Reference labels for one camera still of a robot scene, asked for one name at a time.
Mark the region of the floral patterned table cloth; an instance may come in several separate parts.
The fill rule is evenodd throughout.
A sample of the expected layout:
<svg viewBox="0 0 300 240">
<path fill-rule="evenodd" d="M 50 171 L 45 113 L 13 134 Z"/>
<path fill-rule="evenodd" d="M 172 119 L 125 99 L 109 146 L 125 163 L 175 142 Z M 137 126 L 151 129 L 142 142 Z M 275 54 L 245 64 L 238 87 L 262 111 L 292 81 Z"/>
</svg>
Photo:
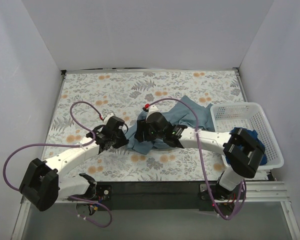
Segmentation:
<svg viewBox="0 0 300 240">
<path fill-rule="evenodd" d="M 86 130 L 114 113 L 132 126 L 142 107 L 160 100 L 159 109 L 169 111 L 183 96 L 200 106 L 243 101 L 234 71 L 143 71 L 68 73 L 48 132 L 49 146 L 43 159 L 63 151 L 56 144 L 75 144 Z M 97 181 L 201 181 L 216 180 L 225 169 L 218 154 L 196 149 L 153 149 L 142 155 L 122 147 L 86 160 L 70 173 L 86 173 Z"/>
</svg>

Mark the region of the white plastic laundry basket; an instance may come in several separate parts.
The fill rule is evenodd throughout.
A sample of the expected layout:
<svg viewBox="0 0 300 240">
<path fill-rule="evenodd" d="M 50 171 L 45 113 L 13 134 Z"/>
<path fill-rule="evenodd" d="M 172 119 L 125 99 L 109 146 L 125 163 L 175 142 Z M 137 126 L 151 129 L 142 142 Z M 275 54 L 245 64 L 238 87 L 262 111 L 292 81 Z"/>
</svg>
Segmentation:
<svg viewBox="0 0 300 240">
<path fill-rule="evenodd" d="M 265 146 L 267 163 L 259 166 L 259 171 L 281 168 L 284 158 L 270 123 L 262 107 L 254 102 L 234 102 L 215 104 L 210 108 L 216 132 L 230 132 L 235 127 L 255 130 L 257 138 Z"/>
</svg>

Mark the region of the dark blue t shirt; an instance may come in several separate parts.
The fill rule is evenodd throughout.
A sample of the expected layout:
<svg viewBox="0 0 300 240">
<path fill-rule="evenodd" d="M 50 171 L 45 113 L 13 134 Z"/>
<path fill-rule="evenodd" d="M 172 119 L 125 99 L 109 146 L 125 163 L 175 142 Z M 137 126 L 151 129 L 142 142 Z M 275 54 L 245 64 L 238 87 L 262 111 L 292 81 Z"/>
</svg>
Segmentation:
<svg viewBox="0 0 300 240">
<path fill-rule="evenodd" d="M 223 144 L 223 153 L 231 167 L 257 169 L 265 158 L 265 146 L 255 130 L 235 127 L 229 132 L 228 142 Z"/>
</svg>

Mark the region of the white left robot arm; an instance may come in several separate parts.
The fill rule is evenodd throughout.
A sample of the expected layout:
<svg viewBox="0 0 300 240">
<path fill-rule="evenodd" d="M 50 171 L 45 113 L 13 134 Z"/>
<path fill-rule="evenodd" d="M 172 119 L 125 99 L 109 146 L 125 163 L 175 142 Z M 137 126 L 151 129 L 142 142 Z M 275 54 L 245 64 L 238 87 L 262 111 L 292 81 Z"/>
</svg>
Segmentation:
<svg viewBox="0 0 300 240">
<path fill-rule="evenodd" d="M 86 173 L 71 178 L 66 175 L 84 161 L 111 148 L 126 145 L 124 125 L 124 120 L 110 114 L 103 125 L 95 127 L 76 147 L 46 160 L 32 160 L 20 184 L 20 193 L 41 212 L 57 200 L 70 199 L 71 196 L 96 199 L 97 181 L 93 177 Z"/>
</svg>

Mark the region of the light blue t shirt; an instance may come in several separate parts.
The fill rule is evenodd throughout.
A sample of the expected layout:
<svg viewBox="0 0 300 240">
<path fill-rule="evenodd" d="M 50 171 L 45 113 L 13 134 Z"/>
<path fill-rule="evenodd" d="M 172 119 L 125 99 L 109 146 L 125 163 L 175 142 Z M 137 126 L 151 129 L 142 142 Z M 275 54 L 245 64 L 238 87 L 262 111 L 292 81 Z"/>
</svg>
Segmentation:
<svg viewBox="0 0 300 240">
<path fill-rule="evenodd" d="M 195 115 L 198 116 L 199 124 L 198 127 L 203 130 L 207 130 L 213 132 L 215 130 L 212 115 L 211 115 L 211 107 L 210 103 L 208 106 L 201 106 L 194 101 L 192 101 L 186 95 L 183 96 L 181 102 L 177 102 L 177 104 L 172 107 L 168 112 L 163 112 L 163 116 L 172 124 L 172 125 L 186 125 L 191 128 L 196 127 L 196 118 Z M 135 134 L 137 131 L 137 124 L 134 124 L 129 128 L 127 133 L 125 134 L 128 139 L 128 144 L 126 148 L 128 150 L 133 150 L 143 155 L 147 155 L 150 150 L 153 148 L 159 150 L 170 149 L 168 146 L 160 139 L 156 139 L 154 141 L 143 141 L 138 142 L 135 139 Z"/>
</svg>

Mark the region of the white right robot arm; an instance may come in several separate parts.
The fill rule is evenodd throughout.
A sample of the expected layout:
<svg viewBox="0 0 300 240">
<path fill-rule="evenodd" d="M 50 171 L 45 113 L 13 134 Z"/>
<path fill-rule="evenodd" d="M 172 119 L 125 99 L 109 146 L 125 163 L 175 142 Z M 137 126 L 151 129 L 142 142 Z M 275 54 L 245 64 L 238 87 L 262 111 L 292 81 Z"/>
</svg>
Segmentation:
<svg viewBox="0 0 300 240">
<path fill-rule="evenodd" d="M 265 155 L 265 147 L 245 128 L 236 127 L 230 132 L 196 130 L 173 125 L 160 112 L 137 121 L 135 139 L 140 143 L 159 139 L 172 148 L 199 149 L 225 156 L 229 167 L 211 190 L 216 199 L 229 198 L 243 180 L 253 179 Z"/>
</svg>

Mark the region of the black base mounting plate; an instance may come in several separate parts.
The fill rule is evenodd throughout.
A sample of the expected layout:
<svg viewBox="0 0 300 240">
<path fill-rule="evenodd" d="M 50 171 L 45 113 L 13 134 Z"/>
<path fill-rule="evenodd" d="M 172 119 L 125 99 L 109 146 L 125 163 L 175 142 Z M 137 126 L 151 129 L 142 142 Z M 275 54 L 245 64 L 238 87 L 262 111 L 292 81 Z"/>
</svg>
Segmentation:
<svg viewBox="0 0 300 240">
<path fill-rule="evenodd" d="M 226 198 L 214 196 L 212 202 L 203 181 L 108 181 L 99 182 L 93 201 L 101 201 L 110 210 L 186 210 L 213 212 L 216 206 L 224 215 L 242 200 L 237 186 Z"/>
</svg>

